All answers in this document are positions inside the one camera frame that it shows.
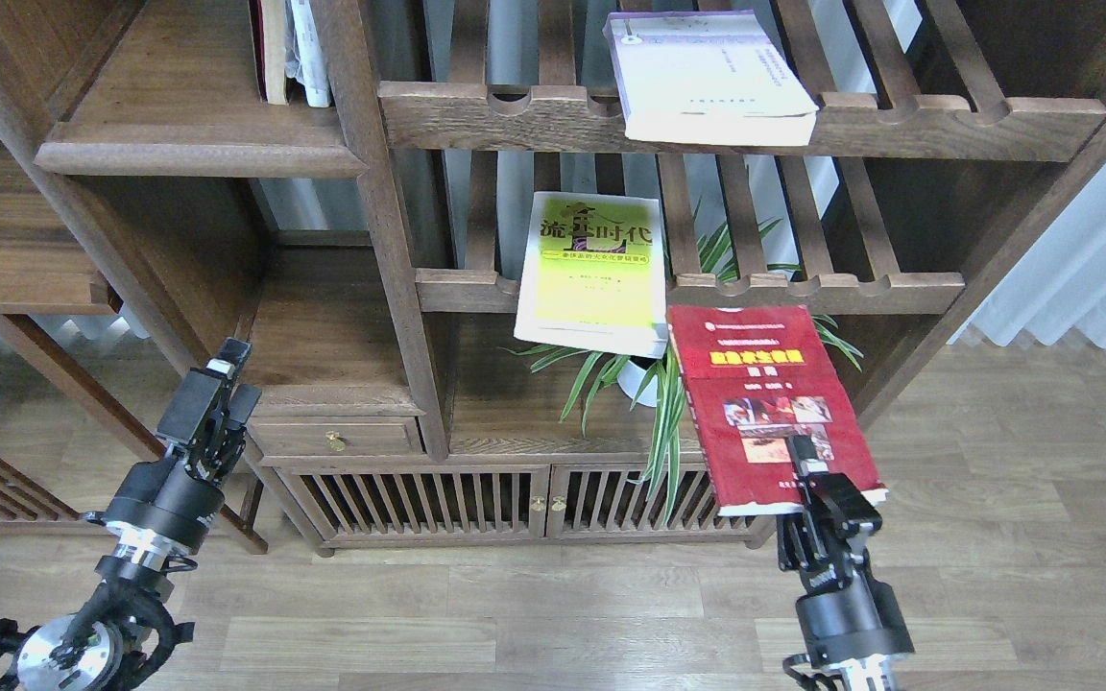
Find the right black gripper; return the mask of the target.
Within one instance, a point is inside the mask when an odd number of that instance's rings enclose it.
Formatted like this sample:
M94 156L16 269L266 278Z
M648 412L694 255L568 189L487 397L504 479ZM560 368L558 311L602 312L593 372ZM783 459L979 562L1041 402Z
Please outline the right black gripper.
M881 528L878 509L849 477L825 470L812 437L789 437L787 451L803 507L778 516L778 561L780 570L799 572L805 586L796 615L812 668L912 655L894 589L875 579L868 564L866 540ZM827 577L855 568L842 587Z

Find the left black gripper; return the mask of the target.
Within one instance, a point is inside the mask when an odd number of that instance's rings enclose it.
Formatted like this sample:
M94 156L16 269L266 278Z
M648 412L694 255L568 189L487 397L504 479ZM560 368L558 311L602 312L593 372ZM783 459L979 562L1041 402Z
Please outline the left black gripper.
M225 503L221 485L246 450L246 425L262 390L238 385L252 346L228 338L204 368L185 374L161 415L156 436L185 452L204 452L190 469L166 456L133 465L104 512L84 520L118 536L119 559L167 559L198 554L213 515Z

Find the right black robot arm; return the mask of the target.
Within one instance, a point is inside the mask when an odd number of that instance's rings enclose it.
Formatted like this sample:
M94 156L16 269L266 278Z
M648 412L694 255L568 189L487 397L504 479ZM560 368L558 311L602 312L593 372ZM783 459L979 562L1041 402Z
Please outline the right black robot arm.
M778 516L781 570L799 572L795 604L804 655L782 661L805 690L896 690L893 660L912 655L912 639L890 585L872 573L866 538L881 516L848 477L827 471L808 436L787 438L803 507Z

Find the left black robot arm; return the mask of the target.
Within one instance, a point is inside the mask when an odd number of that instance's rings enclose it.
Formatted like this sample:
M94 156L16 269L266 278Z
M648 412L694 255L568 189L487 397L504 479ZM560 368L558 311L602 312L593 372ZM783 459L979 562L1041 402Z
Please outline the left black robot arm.
M132 690L194 639L194 624L165 607L170 574L196 569L221 486L246 450L260 390L238 381L250 343L228 338L215 358L185 374L161 416L165 456L140 461L108 507L84 520L117 547L97 564L96 590L76 613L23 631L0 618L0 690Z

